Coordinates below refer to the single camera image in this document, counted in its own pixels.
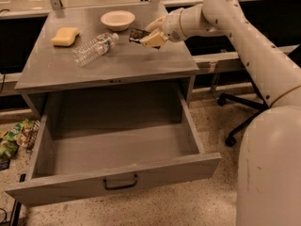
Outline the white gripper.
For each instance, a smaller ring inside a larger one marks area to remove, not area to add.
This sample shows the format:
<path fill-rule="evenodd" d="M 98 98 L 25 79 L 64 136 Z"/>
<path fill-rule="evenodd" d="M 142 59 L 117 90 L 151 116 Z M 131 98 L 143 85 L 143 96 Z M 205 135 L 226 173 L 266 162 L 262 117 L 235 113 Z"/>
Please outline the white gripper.
<path fill-rule="evenodd" d="M 168 40 L 172 42 L 186 40 L 181 25 L 182 12 L 182 8 L 172 10 L 166 17 L 162 16 L 148 24 L 145 30 L 151 33 L 141 39 L 140 43 L 145 47 L 154 48 L 165 45 Z"/>

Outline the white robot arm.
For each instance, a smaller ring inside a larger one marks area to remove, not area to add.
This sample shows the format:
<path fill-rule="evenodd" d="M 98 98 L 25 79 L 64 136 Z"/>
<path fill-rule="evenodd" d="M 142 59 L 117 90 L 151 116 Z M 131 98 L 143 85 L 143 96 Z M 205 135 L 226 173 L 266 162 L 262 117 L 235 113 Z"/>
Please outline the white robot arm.
<path fill-rule="evenodd" d="M 242 138 L 236 226 L 301 226 L 301 68 L 244 15 L 238 0 L 203 0 L 147 26 L 146 47 L 225 36 L 267 105 Z"/>

